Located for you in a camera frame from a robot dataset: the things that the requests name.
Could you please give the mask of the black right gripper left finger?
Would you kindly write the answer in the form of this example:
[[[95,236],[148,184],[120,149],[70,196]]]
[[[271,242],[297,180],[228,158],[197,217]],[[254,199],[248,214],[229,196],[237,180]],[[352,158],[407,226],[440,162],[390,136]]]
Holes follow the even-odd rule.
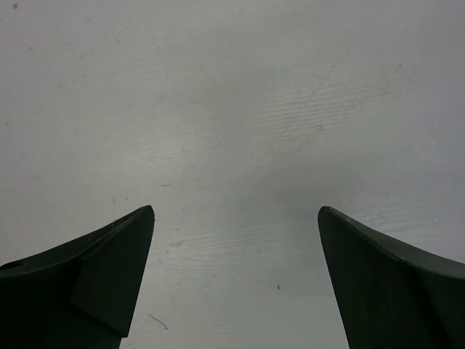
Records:
[[[128,337],[155,214],[150,205],[1,266],[2,348],[119,348]]]

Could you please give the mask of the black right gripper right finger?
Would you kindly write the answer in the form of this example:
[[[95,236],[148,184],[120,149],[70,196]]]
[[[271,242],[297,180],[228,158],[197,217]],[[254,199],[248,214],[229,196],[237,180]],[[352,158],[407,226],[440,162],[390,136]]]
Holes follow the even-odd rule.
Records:
[[[318,228],[350,348],[464,347],[464,264],[329,206]]]

